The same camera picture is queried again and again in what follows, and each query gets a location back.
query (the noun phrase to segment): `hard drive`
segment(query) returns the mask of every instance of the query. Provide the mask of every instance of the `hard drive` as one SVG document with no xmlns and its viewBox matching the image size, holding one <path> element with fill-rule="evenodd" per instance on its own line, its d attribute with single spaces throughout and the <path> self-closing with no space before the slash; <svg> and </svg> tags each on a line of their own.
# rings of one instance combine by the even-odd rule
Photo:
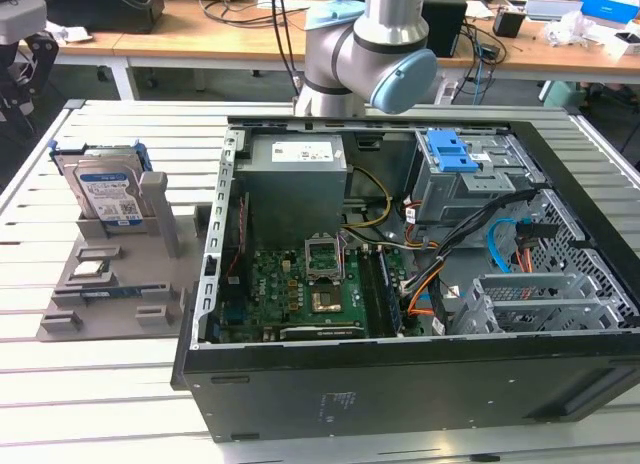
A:
<svg viewBox="0 0 640 464">
<path fill-rule="evenodd" d="M 152 170 L 144 144 L 104 147 L 52 141 L 49 147 L 84 219 L 99 219 L 110 232 L 135 232 L 143 217 L 153 216 L 138 185 L 142 173 Z"/>
</svg>

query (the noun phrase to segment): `green circuit board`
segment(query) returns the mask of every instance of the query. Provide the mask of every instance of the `green circuit board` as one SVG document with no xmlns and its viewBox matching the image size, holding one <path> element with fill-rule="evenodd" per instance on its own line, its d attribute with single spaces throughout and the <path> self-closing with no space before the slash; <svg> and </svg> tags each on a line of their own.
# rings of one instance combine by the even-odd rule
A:
<svg viewBox="0 0 640 464">
<path fill-rule="evenodd" d="M 315 251 L 312 264 L 331 269 L 335 251 Z M 400 254 L 388 253 L 387 264 L 394 284 L 404 279 Z M 256 252 L 246 306 L 229 306 L 222 313 L 223 342 L 264 342 L 271 330 L 293 326 L 354 326 L 368 336 L 355 250 L 345 250 L 342 279 L 333 282 L 308 279 L 304 249 Z"/>
</svg>

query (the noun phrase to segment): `wooden desk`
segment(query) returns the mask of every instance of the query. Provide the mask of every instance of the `wooden desk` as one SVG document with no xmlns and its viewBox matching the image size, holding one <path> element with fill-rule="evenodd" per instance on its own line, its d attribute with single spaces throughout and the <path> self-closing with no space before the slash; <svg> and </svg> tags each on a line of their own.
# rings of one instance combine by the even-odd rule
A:
<svg viewBox="0 0 640 464">
<path fill-rule="evenodd" d="M 91 35 L 90 41 L 62 44 L 58 59 L 61 56 L 113 56 L 113 48 L 122 37 L 121 32 L 94 32 Z M 21 51 L 28 49 L 24 41 L 20 43 Z"/>
<path fill-rule="evenodd" d="M 220 7 L 216 6 L 212 12 L 219 15 Z M 269 15 L 270 10 L 251 8 L 241 13 L 228 13 L 225 17 L 238 20 Z M 301 65 L 304 63 L 305 52 L 305 19 L 304 12 L 289 17 L 293 57 Z M 280 34 L 284 39 L 283 28 L 280 29 Z M 213 21 L 204 15 L 198 1 L 193 0 L 165 1 L 164 14 L 153 33 L 124 34 L 113 50 L 116 56 L 130 58 L 180 57 L 232 60 L 234 63 L 251 61 L 241 65 L 241 69 L 262 69 L 261 65 L 270 62 L 278 70 L 284 70 L 273 28 L 241 29 Z M 469 51 L 463 50 L 463 53 L 452 59 L 441 59 L 441 65 L 458 68 L 469 66 L 472 56 L 470 48 Z"/>
<path fill-rule="evenodd" d="M 495 5 L 503 0 L 495 0 Z M 493 34 L 493 19 L 475 20 L 473 24 L 479 29 Z M 500 64 L 496 71 L 496 77 L 510 77 L 526 79 L 524 74 L 535 76 L 557 74 L 559 77 L 550 80 L 561 80 L 566 75 L 572 75 L 570 80 L 602 81 L 620 83 L 638 83 L 640 78 L 640 58 L 624 56 L 616 60 L 608 56 L 603 46 L 589 41 L 588 47 L 579 45 L 552 47 L 549 45 L 542 29 L 542 22 L 532 22 L 525 19 L 520 28 L 518 37 L 509 39 L 501 37 L 500 40 L 508 50 L 507 59 Z M 481 36 L 483 42 L 490 42 L 486 36 Z M 464 46 L 471 52 L 471 46 L 467 39 L 461 39 L 458 48 Z M 590 79 L 588 76 L 599 76 L 598 79 Z"/>
<path fill-rule="evenodd" d="M 227 18 L 250 19 L 270 12 L 250 8 L 228 13 Z M 299 69 L 304 69 L 304 22 L 303 12 L 290 16 L 293 56 Z M 493 20 L 473 23 L 492 32 Z M 496 78 L 640 84 L 640 57 L 625 56 L 616 61 L 592 42 L 587 48 L 554 48 L 541 35 L 543 26 L 525 21 L 516 39 L 500 38 L 507 46 L 508 56 L 496 69 Z M 490 41 L 486 36 L 481 39 Z M 470 43 L 461 38 L 454 57 L 438 61 L 442 75 L 450 80 L 460 79 L 473 62 Z M 138 97 L 133 67 L 284 70 L 271 27 L 242 29 L 215 22 L 194 0 L 167 0 L 164 14 L 151 34 L 96 33 L 92 42 L 61 48 L 56 62 L 111 67 L 122 99 Z"/>
</svg>

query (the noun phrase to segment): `blue box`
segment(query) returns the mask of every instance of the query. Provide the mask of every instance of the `blue box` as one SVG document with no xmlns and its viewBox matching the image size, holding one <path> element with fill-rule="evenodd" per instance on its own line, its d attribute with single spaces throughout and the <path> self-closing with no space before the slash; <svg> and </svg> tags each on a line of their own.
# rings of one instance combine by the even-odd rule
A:
<svg viewBox="0 0 640 464">
<path fill-rule="evenodd" d="M 626 24 L 640 11 L 640 0 L 581 0 L 585 16 Z"/>
</svg>

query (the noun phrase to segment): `floor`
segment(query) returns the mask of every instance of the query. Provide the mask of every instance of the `floor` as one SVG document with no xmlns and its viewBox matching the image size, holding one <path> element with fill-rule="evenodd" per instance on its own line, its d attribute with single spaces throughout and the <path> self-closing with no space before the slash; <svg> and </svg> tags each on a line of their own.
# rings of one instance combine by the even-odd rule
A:
<svg viewBox="0 0 640 464">
<path fill-rule="evenodd" d="M 150 71 L 136 69 L 136 79 L 143 100 L 203 100 L 203 101 L 291 101 L 293 91 L 284 72 L 262 72 L 252 77 L 249 71 L 205 71 L 207 90 L 196 92 L 193 72 L 189 69 L 157 69 L 154 77 L 159 85 L 147 87 Z M 540 89 L 531 81 L 504 81 L 494 83 L 487 92 L 483 105 L 539 106 Z M 436 86 L 431 86 L 423 102 L 433 102 Z M 471 104 L 471 95 L 461 94 L 457 104 Z M 85 66 L 55 66 L 49 84 L 35 101 L 32 121 L 36 136 L 24 138 L 16 135 L 5 124 L 0 124 L 0 189 L 3 189 L 19 169 L 31 149 L 46 131 L 67 99 L 117 99 L 112 80 L 101 82 L 96 69 Z M 640 122 L 640 116 L 610 99 L 597 102 L 588 116 L 592 124 L 618 149 Z M 640 160 L 640 132 L 630 142 L 625 156 L 635 164 Z"/>
</svg>

